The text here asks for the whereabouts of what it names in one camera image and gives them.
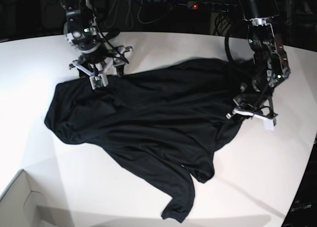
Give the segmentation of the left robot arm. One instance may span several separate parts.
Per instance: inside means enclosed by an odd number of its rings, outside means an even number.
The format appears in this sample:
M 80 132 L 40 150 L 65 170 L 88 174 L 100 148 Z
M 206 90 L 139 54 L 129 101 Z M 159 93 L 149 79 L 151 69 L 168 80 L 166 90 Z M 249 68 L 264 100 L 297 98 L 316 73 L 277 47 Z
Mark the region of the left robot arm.
M 276 0 L 238 0 L 243 19 L 233 24 L 225 35 L 225 52 L 230 68 L 245 76 L 240 82 L 240 93 L 233 99 L 235 108 L 227 119 L 257 118 L 264 128 L 273 131 L 278 114 L 273 108 L 274 89 L 291 74 L 282 38 L 274 32 L 273 20 L 279 15 Z M 238 62 L 233 59 L 229 38 L 247 24 L 247 40 L 253 51 L 253 60 Z

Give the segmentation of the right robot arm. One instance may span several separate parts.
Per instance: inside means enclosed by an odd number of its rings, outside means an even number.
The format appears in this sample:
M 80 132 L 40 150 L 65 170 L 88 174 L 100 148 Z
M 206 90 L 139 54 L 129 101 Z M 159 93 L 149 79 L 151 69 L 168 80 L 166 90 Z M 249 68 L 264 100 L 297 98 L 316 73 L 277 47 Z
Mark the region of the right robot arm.
M 104 35 L 99 28 L 98 11 L 94 0 L 60 0 L 65 10 L 65 40 L 80 52 L 80 56 L 69 64 L 83 76 L 89 78 L 93 90 L 108 85 L 107 74 L 116 70 L 119 77 L 124 76 L 124 67 L 129 63 L 131 46 L 113 46 L 110 39 L 119 35 L 111 31 Z

